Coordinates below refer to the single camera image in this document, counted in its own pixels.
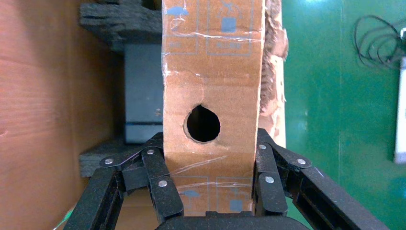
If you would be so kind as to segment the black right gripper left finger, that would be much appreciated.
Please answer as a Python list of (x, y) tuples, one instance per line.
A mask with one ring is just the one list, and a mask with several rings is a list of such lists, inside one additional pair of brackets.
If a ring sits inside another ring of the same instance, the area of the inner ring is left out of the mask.
[(147, 187), (160, 224), (184, 215), (184, 206), (164, 159), (163, 133), (139, 151), (104, 158), (89, 180), (64, 228), (115, 229), (126, 194)]

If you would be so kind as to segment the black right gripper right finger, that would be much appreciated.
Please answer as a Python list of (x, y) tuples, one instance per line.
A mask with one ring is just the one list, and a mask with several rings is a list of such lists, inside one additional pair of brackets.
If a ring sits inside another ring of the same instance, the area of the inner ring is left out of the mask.
[(292, 199), (315, 230), (386, 230), (388, 227), (306, 157), (257, 131), (252, 198), (258, 216), (286, 216)]

